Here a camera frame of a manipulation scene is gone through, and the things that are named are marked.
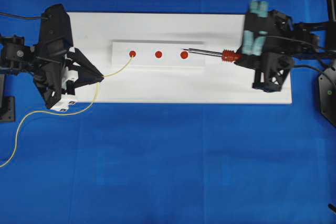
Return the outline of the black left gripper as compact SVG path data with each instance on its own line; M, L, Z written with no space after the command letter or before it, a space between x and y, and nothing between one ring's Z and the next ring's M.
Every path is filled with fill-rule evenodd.
M77 103L75 89L100 83L103 74L75 47L56 59L39 58L41 49L31 47L34 54L33 82L47 109L68 109Z

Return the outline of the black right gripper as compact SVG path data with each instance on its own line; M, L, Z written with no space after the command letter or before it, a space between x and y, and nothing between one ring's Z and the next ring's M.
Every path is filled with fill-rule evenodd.
M280 92L293 68L293 59L283 54L264 52L260 56L242 55L234 64L255 71L253 89Z

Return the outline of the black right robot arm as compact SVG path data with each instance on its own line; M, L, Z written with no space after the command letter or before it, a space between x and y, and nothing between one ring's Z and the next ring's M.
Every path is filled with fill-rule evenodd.
M280 92L293 68L310 68L321 73L335 87L335 82L321 70L309 65L296 65L294 59L335 58L335 53L325 49L318 52L318 36L300 24L293 29L288 23L274 24L273 31L243 32L243 42L237 50L234 64L255 71L252 88L264 92Z

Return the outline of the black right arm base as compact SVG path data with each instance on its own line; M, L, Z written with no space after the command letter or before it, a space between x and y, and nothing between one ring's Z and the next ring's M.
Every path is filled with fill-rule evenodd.
M335 60L324 73L333 81L332 84L324 75L318 77L319 100L321 114L335 126Z

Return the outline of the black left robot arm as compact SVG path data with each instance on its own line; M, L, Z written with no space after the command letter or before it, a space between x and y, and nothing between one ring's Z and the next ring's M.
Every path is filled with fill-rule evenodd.
M103 74L77 48L63 38L33 47L24 38L1 37L1 73L31 73L47 109L55 109L63 98L75 103L75 89L101 82Z

